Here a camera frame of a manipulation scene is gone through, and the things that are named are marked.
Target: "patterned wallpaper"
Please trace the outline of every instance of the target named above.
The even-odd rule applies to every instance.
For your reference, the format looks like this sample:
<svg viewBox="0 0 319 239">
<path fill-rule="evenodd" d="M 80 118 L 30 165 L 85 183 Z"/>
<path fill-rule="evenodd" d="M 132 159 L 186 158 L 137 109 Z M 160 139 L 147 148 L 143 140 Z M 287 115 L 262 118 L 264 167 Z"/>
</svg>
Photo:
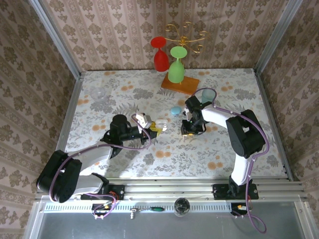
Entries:
<svg viewBox="0 0 319 239">
<path fill-rule="evenodd" d="M 303 0 L 262 77 L 319 226 L 319 1 Z"/>
<path fill-rule="evenodd" d="M 0 1 L 0 239 L 22 238 L 74 78 L 33 8 Z"/>
<path fill-rule="evenodd" d="M 158 35 L 194 24 L 190 39 L 206 30 L 201 54 L 189 52 L 186 68 L 253 68 L 287 0 L 42 0 L 78 67 L 88 70 L 152 69 Z M 168 42 L 165 51 L 176 46 Z"/>
</svg>

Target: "floral tablecloth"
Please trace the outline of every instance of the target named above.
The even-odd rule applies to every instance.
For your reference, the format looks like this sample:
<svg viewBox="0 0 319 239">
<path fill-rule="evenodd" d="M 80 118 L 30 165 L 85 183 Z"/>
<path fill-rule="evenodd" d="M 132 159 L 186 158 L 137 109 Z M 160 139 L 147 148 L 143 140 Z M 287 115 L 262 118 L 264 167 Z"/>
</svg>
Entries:
<svg viewBox="0 0 319 239">
<path fill-rule="evenodd" d="M 86 72 L 67 151 L 99 141 L 116 114 L 130 119 L 139 111 L 150 115 L 152 120 L 167 119 L 169 123 L 168 130 L 154 139 L 148 150 L 122 150 L 115 158 L 93 165 L 85 174 L 97 172 L 108 177 L 230 175 L 235 154 L 227 130 L 209 123 L 203 135 L 183 138 L 180 126 L 185 116 L 171 115 L 170 108 L 180 106 L 183 109 L 189 95 L 162 89 L 160 85 L 165 74 L 154 70 Z M 199 79 L 199 88 L 215 88 L 218 106 L 237 112 L 254 111 L 271 147 L 269 153 L 255 163 L 253 175 L 285 177 L 252 69 L 192 69 L 186 70 L 185 75 Z M 140 147 L 141 143 L 135 140 L 125 145 Z"/>
</svg>

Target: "white cable tray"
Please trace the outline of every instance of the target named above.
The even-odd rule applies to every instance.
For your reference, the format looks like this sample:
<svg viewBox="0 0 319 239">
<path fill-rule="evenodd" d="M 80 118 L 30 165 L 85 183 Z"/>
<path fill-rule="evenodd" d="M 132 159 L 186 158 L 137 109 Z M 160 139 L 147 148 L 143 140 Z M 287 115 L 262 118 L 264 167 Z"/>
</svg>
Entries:
<svg viewBox="0 0 319 239">
<path fill-rule="evenodd" d="M 87 202 L 65 202 L 59 203 L 47 203 L 44 209 L 44 213 L 91 213 L 92 201 Z M 113 212 L 116 213 L 129 213 L 131 208 L 148 208 L 148 207 L 162 207 L 165 208 L 165 212 L 173 212 L 173 203 L 126 203 L 120 202 L 117 204 Z M 193 213 L 227 213 L 231 212 L 231 203 L 192 203 L 190 205 L 189 212 Z"/>
</svg>

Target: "green wine glass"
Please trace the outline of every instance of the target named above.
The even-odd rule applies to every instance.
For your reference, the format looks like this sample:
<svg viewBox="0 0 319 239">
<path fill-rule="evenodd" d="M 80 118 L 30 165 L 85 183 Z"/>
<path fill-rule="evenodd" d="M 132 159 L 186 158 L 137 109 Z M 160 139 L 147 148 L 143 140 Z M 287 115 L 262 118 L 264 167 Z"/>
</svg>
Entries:
<svg viewBox="0 0 319 239">
<path fill-rule="evenodd" d="M 184 66 L 180 61 L 181 58 L 184 58 L 187 55 L 187 50 L 182 46 L 175 46 L 170 50 L 170 54 L 176 58 L 168 70 L 168 79 L 173 83 L 180 83 L 184 79 Z"/>
</svg>

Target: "wooden base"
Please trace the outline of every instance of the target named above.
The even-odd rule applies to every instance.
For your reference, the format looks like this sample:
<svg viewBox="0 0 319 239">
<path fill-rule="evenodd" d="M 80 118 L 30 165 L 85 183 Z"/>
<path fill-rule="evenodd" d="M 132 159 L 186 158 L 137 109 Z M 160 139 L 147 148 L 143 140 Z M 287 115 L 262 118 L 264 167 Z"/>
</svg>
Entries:
<svg viewBox="0 0 319 239">
<path fill-rule="evenodd" d="M 169 89 L 171 91 L 177 91 L 184 94 L 192 95 L 196 90 L 199 83 L 199 79 L 184 76 L 184 80 L 180 83 L 173 83 L 168 79 L 168 73 L 166 74 L 162 88 Z"/>
</svg>

